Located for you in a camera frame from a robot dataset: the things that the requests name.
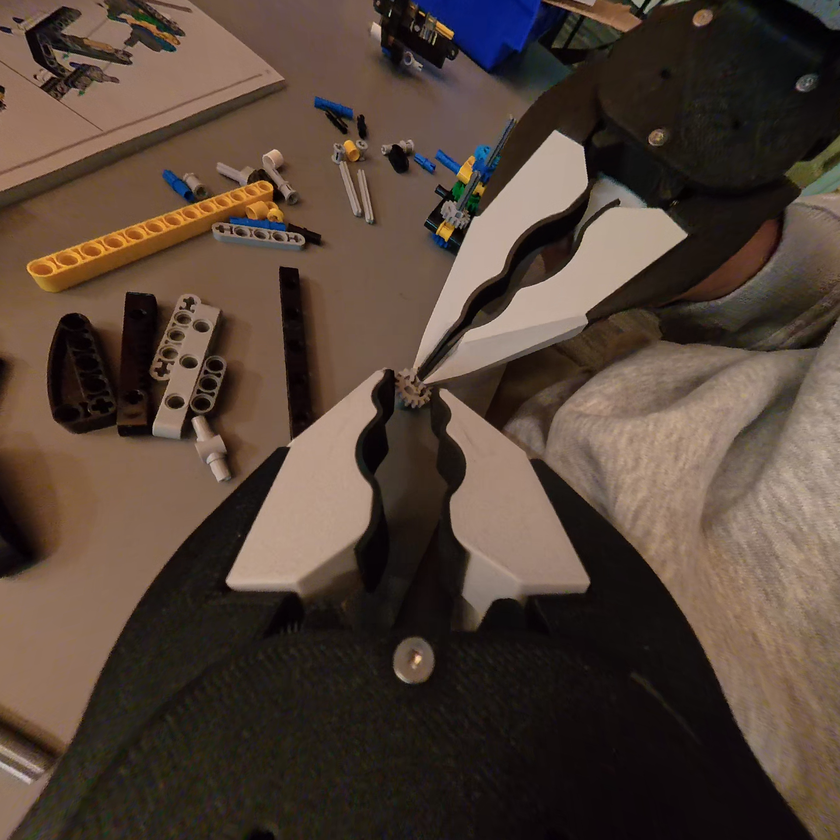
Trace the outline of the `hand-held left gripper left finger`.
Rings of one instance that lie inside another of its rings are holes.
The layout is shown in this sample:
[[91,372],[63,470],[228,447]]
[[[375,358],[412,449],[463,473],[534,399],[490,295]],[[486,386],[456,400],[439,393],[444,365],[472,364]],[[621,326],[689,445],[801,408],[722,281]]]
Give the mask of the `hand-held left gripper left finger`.
[[389,553],[375,472],[389,447],[394,371],[375,371],[290,443],[227,575],[238,592],[374,592]]

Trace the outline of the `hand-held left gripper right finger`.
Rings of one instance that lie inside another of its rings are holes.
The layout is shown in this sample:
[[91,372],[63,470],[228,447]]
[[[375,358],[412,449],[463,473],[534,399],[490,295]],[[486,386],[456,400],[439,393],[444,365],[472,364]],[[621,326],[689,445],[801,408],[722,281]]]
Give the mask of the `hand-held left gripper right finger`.
[[583,594],[590,577],[529,458],[446,389],[432,398],[444,590],[455,625],[477,630],[493,603]]

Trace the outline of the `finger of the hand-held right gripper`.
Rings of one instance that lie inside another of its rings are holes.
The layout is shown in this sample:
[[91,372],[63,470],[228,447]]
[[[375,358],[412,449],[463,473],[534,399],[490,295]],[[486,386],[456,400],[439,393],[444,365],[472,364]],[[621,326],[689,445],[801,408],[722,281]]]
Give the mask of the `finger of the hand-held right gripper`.
[[585,227],[570,261],[516,291],[492,320],[473,327],[428,374],[437,384],[506,363],[571,338],[597,304],[687,237],[659,208],[614,205]]
[[471,223],[416,354],[430,377],[469,328],[497,283],[506,286],[522,258],[580,220],[591,180],[585,148],[553,131]]

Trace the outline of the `grey lego gear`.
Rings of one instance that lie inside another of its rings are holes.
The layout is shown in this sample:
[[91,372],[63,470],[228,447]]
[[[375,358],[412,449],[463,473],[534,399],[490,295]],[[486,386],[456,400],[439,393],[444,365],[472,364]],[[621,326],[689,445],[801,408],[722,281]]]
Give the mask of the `grey lego gear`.
[[422,408],[430,403],[432,390],[419,376],[416,368],[402,369],[395,373],[395,399],[398,398]]

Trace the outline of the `person's right forearm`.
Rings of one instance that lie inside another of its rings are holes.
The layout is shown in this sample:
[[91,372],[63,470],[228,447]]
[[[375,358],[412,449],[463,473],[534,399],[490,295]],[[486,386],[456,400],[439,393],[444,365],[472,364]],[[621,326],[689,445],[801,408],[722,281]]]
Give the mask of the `person's right forearm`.
[[725,297],[658,310],[663,339],[740,350],[820,345],[838,319],[839,194],[806,196],[784,213],[764,267]]

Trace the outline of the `lego gear assembly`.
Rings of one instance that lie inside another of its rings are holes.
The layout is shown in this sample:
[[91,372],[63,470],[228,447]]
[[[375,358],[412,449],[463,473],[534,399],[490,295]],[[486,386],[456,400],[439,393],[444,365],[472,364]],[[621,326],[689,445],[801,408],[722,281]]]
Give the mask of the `lego gear assembly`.
[[436,187],[439,201],[424,225],[436,246],[453,256],[464,243],[469,226],[477,215],[480,199],[517,123],[515,117],[509,116],[497,141],[492,145],[477,146],[475,152],[461,163],[458,175],[453,174],[455,181],[449,188],[443,185]]

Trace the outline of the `grey lego axle connector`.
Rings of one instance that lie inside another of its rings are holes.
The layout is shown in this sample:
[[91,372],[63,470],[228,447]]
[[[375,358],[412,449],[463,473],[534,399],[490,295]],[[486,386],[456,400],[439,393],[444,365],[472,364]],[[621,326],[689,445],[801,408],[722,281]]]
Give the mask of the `grey lego axle connector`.
[[194,415],[192,426],[196,434],[196,452],[212,471],[217,482],[229,481],[232,477],[227,462],[226,445],[219,434],[211,428],[205,415]]

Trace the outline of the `long black lego beam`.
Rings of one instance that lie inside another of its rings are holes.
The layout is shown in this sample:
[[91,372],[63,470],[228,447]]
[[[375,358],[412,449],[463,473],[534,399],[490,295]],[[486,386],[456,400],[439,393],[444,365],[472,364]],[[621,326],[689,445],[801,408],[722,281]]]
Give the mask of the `long black lego beam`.
[[306,323],[297,268],[279,267],[279,291],[290,438],[296,438],[314,421]]

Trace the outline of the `grey lego axle with connector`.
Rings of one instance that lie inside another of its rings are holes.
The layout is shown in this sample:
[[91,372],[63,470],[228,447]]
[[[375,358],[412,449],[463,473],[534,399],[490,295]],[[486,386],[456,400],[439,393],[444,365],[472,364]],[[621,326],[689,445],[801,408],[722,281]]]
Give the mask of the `grey lego axle with connector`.
[[332,146],[331,160],[339,167],[343,187],[349,199],[351,212],[355,217],[362,217],[362,205],[352,182],[346,156],[346,150],[344,147],[339,143],[334,143]]

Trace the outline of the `black and blue lego assembly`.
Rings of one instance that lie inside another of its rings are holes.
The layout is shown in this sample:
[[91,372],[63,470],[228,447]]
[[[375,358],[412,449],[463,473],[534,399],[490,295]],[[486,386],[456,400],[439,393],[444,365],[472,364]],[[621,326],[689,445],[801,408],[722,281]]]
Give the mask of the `black and blue lego assembly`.
[[440,70],[459,55],[454,32],[416,2],[374,1],[373,7],[379,18],[371,24],[371,36],[394,67]]

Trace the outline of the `thick light grey lego beam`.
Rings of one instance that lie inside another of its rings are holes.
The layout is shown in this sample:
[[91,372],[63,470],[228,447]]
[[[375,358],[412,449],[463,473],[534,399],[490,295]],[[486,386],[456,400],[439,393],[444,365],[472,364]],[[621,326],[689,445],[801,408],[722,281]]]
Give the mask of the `thick light grey lego beam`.
[[163,382],[165,389],[152,424],[153,436],[182,438],[193,388],[212,348],[220,317],[218,308],[203,302],[197,305],[192,325],[187,328],[181,351],[172,366],[171,377]]

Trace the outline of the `thin light grey lego liftarm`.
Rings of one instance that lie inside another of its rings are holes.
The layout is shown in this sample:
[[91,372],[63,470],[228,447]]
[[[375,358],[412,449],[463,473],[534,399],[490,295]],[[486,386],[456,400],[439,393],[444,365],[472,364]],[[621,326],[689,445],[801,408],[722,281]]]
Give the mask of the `thin light grey lego liftarm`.
[[170,379],[172,366],[179,357],[187,328],[192,325],[196,307],[201,302],[201,298],[192,293],[181,295],[178,299],[150,365],[150,377],[153,381],[167,382]]
[[228,245],[246,245],[265,249],[301,251],[307,247],[306,239],[296,233],[261,227],[215,223],[211,227],[213,238]]

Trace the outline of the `black lego gear rack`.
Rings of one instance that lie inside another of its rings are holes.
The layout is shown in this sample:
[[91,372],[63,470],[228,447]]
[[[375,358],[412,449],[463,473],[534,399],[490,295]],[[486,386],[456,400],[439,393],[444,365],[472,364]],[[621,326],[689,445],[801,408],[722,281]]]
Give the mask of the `black lego gear rack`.
[[118,381],[117,429],[121,437],[151,434],[152,379],[158,304],[154,295],[125,294]]

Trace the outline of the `black curved lego liftarm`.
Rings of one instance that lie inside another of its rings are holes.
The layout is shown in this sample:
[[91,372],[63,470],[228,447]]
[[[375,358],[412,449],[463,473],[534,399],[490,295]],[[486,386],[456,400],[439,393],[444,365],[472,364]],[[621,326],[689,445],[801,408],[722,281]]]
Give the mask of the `black curved lego liftarm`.
[[76,312],[60,318],[52,337],[46,372],[49,410],[73,434],[113,427],[117,399],[97,331]]

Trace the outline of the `long yellow lego beam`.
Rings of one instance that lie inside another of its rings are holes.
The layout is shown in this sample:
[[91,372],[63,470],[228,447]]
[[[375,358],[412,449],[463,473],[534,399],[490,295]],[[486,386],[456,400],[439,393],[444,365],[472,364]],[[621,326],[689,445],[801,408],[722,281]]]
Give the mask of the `long yellow lego beam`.
[[62,292],[209,232],[214,224],[243,215],[247,206],[272,200],[274,189],[266,180],[240,186],[33,259],[26,270],[41,290]]

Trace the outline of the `open lego instruction booklet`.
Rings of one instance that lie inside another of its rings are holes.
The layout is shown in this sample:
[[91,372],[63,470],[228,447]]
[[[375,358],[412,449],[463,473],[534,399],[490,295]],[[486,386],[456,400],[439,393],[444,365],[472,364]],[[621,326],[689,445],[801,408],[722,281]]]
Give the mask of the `open lego instruction booklet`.
[[285,78],[192,2],[1,3],[2,207]]

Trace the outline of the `person's right hand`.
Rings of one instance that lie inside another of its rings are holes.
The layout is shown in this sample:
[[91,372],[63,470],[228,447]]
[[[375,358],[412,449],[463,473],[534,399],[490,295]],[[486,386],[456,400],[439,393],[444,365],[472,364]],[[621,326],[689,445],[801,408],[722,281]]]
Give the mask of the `person's right hand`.
[[781,235],[782,222],[778,217],[764,222],[738,253],[691,288],[682,299],[705,302],[732,294],[766,266],[778,248]]

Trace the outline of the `blue plastic bin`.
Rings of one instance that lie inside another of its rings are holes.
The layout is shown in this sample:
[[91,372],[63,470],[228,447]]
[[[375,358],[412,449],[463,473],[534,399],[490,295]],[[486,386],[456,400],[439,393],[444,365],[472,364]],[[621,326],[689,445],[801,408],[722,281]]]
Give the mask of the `blue plastic bin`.
[[522,52],[543,10],[541,1],[418,1],[454,33],[454,41],[483,70]]

